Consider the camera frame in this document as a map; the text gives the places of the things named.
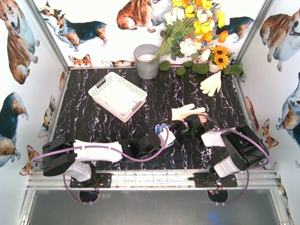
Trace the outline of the blue dotted knit glove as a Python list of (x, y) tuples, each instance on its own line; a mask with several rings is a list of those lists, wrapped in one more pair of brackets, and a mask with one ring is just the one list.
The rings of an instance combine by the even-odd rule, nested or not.
[(170, 128), (171, 126), (166, 124), (155, 126), (155, 134), (160, 139), (161, 147), (169, 148), (175, 143), (176, 138)]

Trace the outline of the cream leather glove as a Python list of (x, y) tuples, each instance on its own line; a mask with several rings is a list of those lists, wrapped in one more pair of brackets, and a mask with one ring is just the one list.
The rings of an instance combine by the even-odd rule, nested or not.
[(171, 121), (184, 121), (187, 116), (197, 115), (201, 123), (206, 123), (207, 113), (204, 107), (195, 108), (194, 104), (184, 105), (180, 108), (172, 108), (170, 112)]
[(212, 97), (215, 92), (218, 93), (221, 89), (221, 71), (211, 75), (200, 83), (200, 90), (203, 94)]

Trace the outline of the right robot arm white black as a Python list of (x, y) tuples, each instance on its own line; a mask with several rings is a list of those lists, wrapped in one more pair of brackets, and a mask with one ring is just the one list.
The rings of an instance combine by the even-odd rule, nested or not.
[(175, 121), (171, 131), (178, 141), (191, 140), (205, 147), (222, 147), (228, 157), (215, 164), (210, 172), (224, 178), (248, 169), (260, 168), (270, 161), (269, 151), (248, 125), (206, 130), (197, 115)]

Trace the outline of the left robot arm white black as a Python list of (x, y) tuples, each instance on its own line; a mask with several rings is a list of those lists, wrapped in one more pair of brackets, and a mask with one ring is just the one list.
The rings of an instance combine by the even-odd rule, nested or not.
[(62, 135), (43, 146), (43, 175), (67, 175), (85, 182), (94, 178), (88, 161), (145, 162), (167, 147), (168, 133), (150, 134), (141, 139), (123, 139), (110, 143), (91, 143)]

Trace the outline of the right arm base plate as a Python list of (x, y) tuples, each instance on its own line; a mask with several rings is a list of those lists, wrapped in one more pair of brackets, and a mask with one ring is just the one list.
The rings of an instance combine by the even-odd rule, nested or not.
[(235, 188), (238, 186), (235, 175), (228, 175), (223, 178), (218, 177), (212, 172), (196, 172), (192, 177), (189, 177), (195, 183), (196, 188)]

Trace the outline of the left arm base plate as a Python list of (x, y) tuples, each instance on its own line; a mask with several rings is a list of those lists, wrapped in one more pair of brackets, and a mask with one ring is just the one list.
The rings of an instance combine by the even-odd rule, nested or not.
[(75, 178), (71, 178), (71, 188), (110, 188), (112, 181), (111, 173), (96, 173), (96, 176), (87, 180), (79, 182)]

